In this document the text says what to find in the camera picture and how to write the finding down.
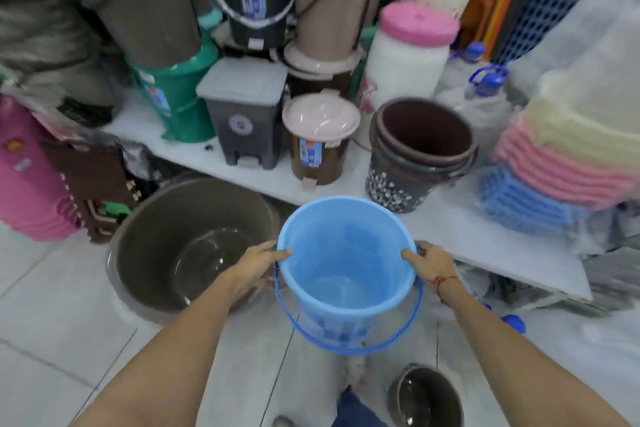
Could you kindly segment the person's right hand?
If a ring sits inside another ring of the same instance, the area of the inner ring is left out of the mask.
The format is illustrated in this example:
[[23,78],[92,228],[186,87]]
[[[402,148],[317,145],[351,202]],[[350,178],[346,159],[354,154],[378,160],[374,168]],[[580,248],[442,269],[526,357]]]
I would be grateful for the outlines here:
[[445,286],[460,284],[460,278],[454,268],[452,255],[439,245],[434,245],[428,241],[417,241],[415,243],[416,252],[426,257],[426,270],[414,270],[420,279],[431,284],[432,289],[444,301],[442,293]]

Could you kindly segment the person's left hand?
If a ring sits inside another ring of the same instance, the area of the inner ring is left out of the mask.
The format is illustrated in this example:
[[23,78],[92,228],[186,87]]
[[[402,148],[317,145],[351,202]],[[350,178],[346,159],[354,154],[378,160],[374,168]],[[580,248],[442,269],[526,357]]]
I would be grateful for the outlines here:
[[263,261],[263,251],[276,247],[276,241],[268,241],[259,245],[249,247],[239,261],[231,268],[225,271],[225,277],[228,277],[228,283],[232,287],[234,294],[249,289],[253,283],[262,277],[266,271],[274,264],[265,264]]

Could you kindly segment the light blue plastic bucket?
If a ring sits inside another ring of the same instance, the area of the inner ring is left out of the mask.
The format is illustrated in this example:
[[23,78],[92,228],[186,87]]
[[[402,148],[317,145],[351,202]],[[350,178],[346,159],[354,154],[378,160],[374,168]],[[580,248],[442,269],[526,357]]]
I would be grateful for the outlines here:
[[401,220],[360,197],[300,206],[284,222],[273,271],[278,302],[295,332],[345,357],[378,353],[412,326],[424,287],[402,250],[418,248]]

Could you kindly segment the person's left forearm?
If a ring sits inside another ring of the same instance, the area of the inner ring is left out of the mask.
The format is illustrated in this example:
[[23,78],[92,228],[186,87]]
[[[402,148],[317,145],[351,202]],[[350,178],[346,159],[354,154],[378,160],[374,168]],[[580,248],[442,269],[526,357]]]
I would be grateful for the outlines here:
[[69,427],[195,427],[230,306],[252,281],[238,265],[223,272]]

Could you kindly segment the person's right forearm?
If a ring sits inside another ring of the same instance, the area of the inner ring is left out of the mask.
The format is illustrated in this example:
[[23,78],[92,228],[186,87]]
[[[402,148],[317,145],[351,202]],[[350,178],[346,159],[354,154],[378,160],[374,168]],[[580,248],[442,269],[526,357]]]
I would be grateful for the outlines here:
[[478,302],[445,286],[452,308],[511,427],[632,427],[604,398]]

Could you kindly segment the black white-dotted bucket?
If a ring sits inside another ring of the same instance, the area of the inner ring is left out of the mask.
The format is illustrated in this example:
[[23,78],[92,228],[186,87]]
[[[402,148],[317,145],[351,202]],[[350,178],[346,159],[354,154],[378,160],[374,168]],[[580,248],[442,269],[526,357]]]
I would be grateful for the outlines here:
[[438,186],[465,176],[475,164],[478,153],[475,147],[471,156],[457,164],[417,164],[394,153],[379,137],[375,137],[365,191],[371,201],[390,212],[411,213]]

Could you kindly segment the large grey plastic basin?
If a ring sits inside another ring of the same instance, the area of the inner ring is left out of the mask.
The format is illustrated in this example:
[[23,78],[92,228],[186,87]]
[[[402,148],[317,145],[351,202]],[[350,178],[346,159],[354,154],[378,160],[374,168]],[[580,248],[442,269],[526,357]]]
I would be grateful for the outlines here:
[[281,227],[276,206],[258,192],[206,176],[177,178],[120,225],[106,272],[130,313],[165,326]]

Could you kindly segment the brown pedal bin pink lid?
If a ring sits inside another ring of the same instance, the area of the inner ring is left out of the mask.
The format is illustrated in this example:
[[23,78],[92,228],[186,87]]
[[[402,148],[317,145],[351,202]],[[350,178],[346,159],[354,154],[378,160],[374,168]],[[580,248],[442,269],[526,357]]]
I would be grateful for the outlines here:
[[340,178],[360,121],[356,106],[335,90],[302,94],[284,105],[282,122],[289,133],[291,169],[303,189]]

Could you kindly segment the dark brown plastic bucket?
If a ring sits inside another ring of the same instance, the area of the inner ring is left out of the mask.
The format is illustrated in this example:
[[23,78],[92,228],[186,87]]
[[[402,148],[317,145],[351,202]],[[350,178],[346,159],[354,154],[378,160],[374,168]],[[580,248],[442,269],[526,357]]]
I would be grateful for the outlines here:
[[372,128],[393,155],[413,164],[461,165],[474,160],[479,151],[468,121],[429,99],[387,101],[374,113]]

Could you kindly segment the small dark brown basin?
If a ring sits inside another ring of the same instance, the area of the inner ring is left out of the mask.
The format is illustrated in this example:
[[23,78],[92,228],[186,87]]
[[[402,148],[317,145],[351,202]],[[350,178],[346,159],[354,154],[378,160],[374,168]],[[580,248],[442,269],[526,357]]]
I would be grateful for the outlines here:
[[439,369],[409,363],[391,382],[387,408],[394,427],[465,427],[462,401]]

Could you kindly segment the grey square pedal bin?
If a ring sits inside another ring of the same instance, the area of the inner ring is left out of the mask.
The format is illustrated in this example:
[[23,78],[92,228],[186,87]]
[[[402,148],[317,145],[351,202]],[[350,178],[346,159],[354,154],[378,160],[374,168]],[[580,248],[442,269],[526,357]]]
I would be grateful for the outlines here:
[[287,75],[281,63],[222,57],[197,85],[227,165],[249,160],[267,171],[276,167]]

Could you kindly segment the person's blue jeans leg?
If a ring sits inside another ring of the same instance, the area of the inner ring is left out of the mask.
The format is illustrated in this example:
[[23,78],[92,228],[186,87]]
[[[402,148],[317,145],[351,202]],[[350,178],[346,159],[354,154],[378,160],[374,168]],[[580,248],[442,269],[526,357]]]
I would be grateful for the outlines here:
[[341,391],[330,427],[389,427],[359,399],[351,385]]

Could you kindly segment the stack of pastel plastic baskets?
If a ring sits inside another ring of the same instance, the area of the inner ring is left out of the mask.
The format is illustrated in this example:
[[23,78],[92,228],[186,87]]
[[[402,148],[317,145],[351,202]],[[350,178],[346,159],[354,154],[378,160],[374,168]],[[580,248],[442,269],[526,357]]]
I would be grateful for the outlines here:
[[569,229],[640,197],[640,71],[547,72],[492,160],[479,203],[525,234]]

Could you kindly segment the brown bin beige lid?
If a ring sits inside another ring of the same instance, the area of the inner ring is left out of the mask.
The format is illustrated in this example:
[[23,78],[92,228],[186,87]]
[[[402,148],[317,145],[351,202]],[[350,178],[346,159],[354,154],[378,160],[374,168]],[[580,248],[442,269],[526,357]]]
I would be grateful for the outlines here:
[[302,53],[295,41],[284,47],[280,60],[287,66],[292,97],[328,90],[348,99],[351,77],[364,56],[361,46],[338,61],[317,60]]

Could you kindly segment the green plastic bin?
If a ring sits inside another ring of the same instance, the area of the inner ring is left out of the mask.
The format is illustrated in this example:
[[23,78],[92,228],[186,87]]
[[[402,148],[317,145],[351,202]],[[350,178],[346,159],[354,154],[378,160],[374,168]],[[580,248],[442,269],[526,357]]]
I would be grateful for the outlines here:
[[196,87],[220,58],[211,30],[222,20],[219,9],[198,17],[204,32],[202,46],[188,60],[159,69],[129,64],[138,89],[163,123],[164,140],[201,143],[216,136],[206,102],[197,95]]

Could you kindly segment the clear bottle blue cap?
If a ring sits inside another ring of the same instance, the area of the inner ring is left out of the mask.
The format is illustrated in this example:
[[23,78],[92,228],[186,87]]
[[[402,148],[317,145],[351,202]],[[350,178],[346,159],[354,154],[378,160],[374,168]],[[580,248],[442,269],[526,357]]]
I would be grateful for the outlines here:
[[476,66],[485,63],[485,53],[486,47],[483,42],[472,42],[463,50],[453,51],[447,59],[447,63]]
[[489,64],[478,68],[468,79],[464,91],[465,99],[497,96],[508,80],[509,68]]

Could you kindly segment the brown plastic stool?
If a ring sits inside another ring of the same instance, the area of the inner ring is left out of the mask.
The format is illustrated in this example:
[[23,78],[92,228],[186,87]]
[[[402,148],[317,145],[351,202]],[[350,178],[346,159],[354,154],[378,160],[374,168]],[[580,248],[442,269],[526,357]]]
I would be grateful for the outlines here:
[[115,147],[79,141],[41,142],[60,174],[92,243],[108,243],[124,219],[143,201],[136,179]]

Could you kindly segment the white jar pink lid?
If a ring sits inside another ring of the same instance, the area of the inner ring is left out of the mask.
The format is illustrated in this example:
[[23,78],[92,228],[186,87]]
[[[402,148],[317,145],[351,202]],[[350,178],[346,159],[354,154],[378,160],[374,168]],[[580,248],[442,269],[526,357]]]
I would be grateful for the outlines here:
[[390,99],[431,98],[459,29],[451,13],[416,1],[383,8],[358,95],[363,114]]

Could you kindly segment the tall taupe plastic bin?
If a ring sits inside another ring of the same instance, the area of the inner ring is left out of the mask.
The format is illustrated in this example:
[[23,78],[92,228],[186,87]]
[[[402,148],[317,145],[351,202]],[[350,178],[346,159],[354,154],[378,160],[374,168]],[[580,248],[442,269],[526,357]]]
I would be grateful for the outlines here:
[[355,50],[369,0],[295,0],[296,45],[322,62],[345,60]]

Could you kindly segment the stack of pink plastic buckets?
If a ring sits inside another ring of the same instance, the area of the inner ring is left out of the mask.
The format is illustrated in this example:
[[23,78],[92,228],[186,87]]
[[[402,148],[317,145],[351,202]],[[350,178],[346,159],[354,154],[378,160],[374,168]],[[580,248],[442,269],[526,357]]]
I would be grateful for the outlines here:
[[81,217],[43,142],[54,139],[16,99],[0,94],[0,222],[51,243],[75,234]]

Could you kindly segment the grey plastic-wrapped bundle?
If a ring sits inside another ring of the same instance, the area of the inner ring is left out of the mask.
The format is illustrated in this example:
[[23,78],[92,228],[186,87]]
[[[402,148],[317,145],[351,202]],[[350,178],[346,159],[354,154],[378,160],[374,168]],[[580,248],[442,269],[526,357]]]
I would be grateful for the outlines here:
[[75,0],[0,0],[0,72],[41,108],[111,114],[101,41]]

